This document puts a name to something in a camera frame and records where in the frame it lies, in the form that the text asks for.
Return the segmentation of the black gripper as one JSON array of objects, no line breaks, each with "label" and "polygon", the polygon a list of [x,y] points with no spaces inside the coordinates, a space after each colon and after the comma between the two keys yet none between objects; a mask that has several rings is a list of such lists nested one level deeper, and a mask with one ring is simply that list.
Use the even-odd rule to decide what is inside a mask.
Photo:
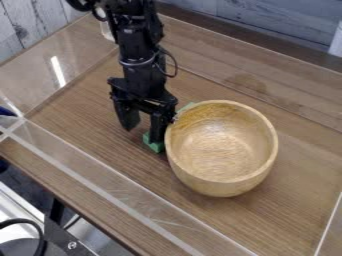
[{"label": "black gripper", "polygon": [[168,78],[178,72],[167,73],[167,53],[152,53],[147,58],[119,56],[122,77],[110,77],[111,98],[122,127],[131,131],[140,122],[139,112],[151,114],[150,142],[160,143],[170,123],[178,99],[166,88]]}]

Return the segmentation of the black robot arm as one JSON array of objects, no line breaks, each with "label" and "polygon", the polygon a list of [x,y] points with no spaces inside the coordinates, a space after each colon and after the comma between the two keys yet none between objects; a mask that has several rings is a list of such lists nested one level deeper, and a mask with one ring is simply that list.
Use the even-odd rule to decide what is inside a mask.
[{"label": "black robot arm", "polygon": [[123,77],[110,77],[111,99],[122,127],[131,131],[140,122],[140,112],[150,115],[150,142],[162,143],[175,115],[176,97],[166,83],[168,74],[160,46],[163,23],[154,0],[65,0],[80,12],[108,24],[119,48]]}]

